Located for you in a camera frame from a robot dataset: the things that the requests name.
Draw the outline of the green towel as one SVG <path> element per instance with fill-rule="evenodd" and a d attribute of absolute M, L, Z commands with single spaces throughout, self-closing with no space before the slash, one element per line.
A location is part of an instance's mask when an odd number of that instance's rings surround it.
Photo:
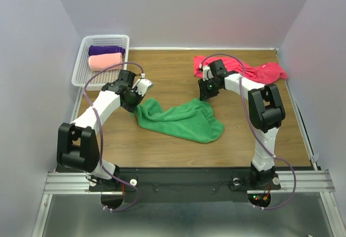
<path fill-rule="evenodd" d="M 143 129 L 203 144 L 219 139 L 225 129 L 212 106 L 198 98 L 166 111 L 156 99 L 149 98 L 138 105 L 135 116 Z"/>

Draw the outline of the pink towel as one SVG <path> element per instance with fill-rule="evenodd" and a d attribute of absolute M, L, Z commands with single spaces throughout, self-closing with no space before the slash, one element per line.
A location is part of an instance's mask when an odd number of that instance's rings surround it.
<path fill-rule="evenodd" d="M 90 56 L 88 59 L 89 68 L 92 71 L 101 71 L 123 61 L 121 53 L 107 53 Z"/>

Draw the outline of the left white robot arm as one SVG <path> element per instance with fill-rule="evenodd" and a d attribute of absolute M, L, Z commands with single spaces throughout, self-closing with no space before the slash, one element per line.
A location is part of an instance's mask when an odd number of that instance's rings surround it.
<path fill-rule="evenodd" d="M 94 102 L 71 123 L 58 129 L 57 162 L 63 167 L 89 173 L 102 179 L 110 191 L 120 186 L 119 167 L 103 159 L 102 125 L 110 115 L 122 107 L 134 113 L 153 83 L 140 74 L 120 70 L 114 82 L 102 86 Z"/>

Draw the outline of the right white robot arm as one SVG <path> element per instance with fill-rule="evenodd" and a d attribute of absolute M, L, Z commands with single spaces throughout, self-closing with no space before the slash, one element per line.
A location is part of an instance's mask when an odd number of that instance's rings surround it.
<path fill-rule="evenodd" d="M 275 171 L 275 142 L 285 119 L 285 109 L 277 86 L 253 82 L 236 71 L 228 71 L 221 59 L 209 65 L 200 64 L 198 71 L 203 73 L 198 81 L 200 100 L 217 96 L 221 89 L 242 97 L 245 116 L 255 137 L 249 184 L 254 188 L 267 184 L 279 186 L 280 180 Z"/>

